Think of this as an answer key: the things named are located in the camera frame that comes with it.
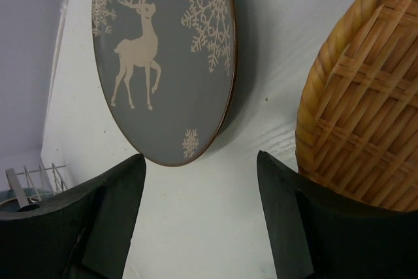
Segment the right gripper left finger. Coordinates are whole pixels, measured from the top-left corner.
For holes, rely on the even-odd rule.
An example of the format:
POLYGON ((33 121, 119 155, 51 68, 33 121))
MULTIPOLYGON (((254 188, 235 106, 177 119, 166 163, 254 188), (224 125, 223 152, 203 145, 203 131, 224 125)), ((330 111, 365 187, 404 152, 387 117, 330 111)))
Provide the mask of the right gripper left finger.
POLYGON ((135 154, 17 212, 1 213, 2 278, 121 278, 146 178, 135 154))

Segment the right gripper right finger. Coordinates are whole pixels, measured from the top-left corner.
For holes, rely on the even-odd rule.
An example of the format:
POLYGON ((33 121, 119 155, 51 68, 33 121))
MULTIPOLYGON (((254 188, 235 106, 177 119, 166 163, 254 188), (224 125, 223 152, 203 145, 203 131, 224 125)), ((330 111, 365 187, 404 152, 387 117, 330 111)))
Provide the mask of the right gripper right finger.
POLYGON ((416 278, 417 212, 355 201, 267 152, 257 179, 278 278, 416 278))

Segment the teal glazed plate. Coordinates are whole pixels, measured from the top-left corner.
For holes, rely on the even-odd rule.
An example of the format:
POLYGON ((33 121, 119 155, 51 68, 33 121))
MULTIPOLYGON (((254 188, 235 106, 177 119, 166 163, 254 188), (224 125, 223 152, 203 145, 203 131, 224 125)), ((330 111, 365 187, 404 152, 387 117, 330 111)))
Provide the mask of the teal glazed plate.
MULTIPOLYGON (((40 200, 54 196, 52 191, 45 189, 24 188, 25 195, 29 204, 37 203, 40 200)), ((1 212, 17 212, 20 209, 17 197, 13 190, 1 192, 1 212)))

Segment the grey deer plate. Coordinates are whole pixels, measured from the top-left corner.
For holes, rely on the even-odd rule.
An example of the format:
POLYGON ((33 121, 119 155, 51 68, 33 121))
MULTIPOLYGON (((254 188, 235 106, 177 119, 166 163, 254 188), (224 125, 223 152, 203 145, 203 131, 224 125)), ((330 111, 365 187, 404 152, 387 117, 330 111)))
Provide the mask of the grey deer plate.
POLYGON ((220 134, 233 98, 234 0, 92 0, 99 82, 132 147, 187 165, 220 134))

